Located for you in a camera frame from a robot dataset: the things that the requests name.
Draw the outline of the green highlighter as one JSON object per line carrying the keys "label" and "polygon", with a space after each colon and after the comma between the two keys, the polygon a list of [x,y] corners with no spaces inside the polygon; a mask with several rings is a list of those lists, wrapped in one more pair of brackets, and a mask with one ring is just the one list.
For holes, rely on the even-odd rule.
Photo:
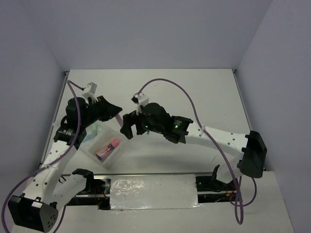
{"label": "green highlighter", "polygon": [[97,135],[97,131],[98,131],[98,125],[96,123],[92,124],[92,127],[91,127],[92,137],[95,137]]}

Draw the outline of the blue highlighter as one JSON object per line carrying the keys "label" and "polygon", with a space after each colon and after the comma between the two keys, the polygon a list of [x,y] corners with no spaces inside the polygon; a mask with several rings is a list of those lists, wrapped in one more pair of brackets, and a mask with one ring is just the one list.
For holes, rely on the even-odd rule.
{"label": "blue highlighter", "polygon": [[83,139],[83,142],[89,141],[89,140],[91,140],[91,139],[93,139],[93,138],[94,138],[94,136],[92,136],[92,135],[87,135],[87,136]]}

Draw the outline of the pink highlighter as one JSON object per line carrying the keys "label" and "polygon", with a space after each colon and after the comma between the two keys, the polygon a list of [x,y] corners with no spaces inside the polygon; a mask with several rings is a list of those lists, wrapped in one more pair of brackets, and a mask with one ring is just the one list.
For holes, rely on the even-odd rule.
{"label": "pink highlighter", "polygon": [[107,152],[112,152],[119,144],[120,144],[120,140],[118,140],[118,139],[113,139],[113,140],[106,146],[106,151],[107,151]]}
{"label": "pink highlighter", "polygon": [[115,118],[116,118],[118,124],[120,125],[120,127],[122,127],[123,126],[123,118],[122,118],[122,116],[120,114],[117,114],[115,116]]}

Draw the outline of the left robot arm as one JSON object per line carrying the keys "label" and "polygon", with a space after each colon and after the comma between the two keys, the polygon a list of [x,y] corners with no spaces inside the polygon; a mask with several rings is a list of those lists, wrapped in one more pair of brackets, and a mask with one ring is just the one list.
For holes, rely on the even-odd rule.
{"label": "left robot arm", "polygon": [[91,193],[95,189],[94,173],[77,168],[59,184],[59,179],[86,136],[86,128],[96,121],[106,122],[122,111],[103,96],[72,98],[66,115],[53,138],[49,155],[41,168],[30,176],[31,183],[18,196],[10,195],[7,206],[18,226],[48,233],[54,227],[59,210],[76,194]]}

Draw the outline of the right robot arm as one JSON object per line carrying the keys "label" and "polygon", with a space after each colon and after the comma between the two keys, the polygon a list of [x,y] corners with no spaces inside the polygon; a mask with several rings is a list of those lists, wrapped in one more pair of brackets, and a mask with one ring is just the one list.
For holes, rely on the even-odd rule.
{"label": "right robot arm", "polygon": [[175,144],[201,145],[217,149],[221,155],[233,156],[231,160],[224,158],[224,165],[214,170],[211,184],[217,190],[224,189],[234,178],[242,175],[255,179],[263,176],[267,147],[256,131],[240,134],[200,126],[192,119],[169,115],[157,103],[149,103],[140,112],[133,111],[123,116],[120,132],[127,139],[133,138],[132,126],[138,135],[150,131]]}

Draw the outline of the pink highlighter in container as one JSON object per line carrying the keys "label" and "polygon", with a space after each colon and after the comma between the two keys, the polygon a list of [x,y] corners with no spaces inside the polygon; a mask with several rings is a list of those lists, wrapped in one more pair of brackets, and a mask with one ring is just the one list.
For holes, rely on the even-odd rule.
{"label": "pink highlighter in container", "polygon": [[119,144],[120,144],[120,140],[118,140],[118,139],[113,139],[113,140],[106,146],[106,151],[107,151],[107,152],[112,152]]}

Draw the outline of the clear plastic container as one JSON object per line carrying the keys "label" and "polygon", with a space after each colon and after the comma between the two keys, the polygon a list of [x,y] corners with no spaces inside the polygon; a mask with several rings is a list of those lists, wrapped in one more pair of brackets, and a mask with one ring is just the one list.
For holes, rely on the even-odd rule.
{"label": "clear plastic container", "polygon": [[86,129],[86,137],[79,148],[73,147],[58,164],[64,173],[81,168],[94,173],[112,173],[112,166],[124,152],[127,138],[104,122],[96,122]]}

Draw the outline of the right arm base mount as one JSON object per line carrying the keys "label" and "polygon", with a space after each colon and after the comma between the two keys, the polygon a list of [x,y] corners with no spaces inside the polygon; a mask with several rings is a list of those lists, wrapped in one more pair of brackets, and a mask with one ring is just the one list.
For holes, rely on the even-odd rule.
{"label": "right arm base mount", "polygon": [[234,182],[223,183],[209,173],[195,174],[195,187],[199,203],[229,202],[235,200]]}

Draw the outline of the right table rail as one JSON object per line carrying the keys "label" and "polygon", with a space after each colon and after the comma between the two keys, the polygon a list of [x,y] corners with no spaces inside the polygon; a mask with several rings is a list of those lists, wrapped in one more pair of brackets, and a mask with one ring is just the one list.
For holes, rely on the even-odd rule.
{"label": "right table rail", "polygon": [[246,137],[247,135],[250,134],[252,131],[253,127],[250,122],[249,114],[246,109],[245,101],[243,99],[242,93],[240,86],[238,84],[237,80],[237,70],[236,69],[231,69],[232,77],[233,77],[233,84],[235,87],[235,93],[236,93],[236,102],[235,103],[235,108],[237,109],[237,119],[235,120],[237,126],[236,129],[234,130],[235,133],[242,134],[243,141],[245,141],[245,144],[243,145],[243,148],[247,147],[248,143],[248,138]]}

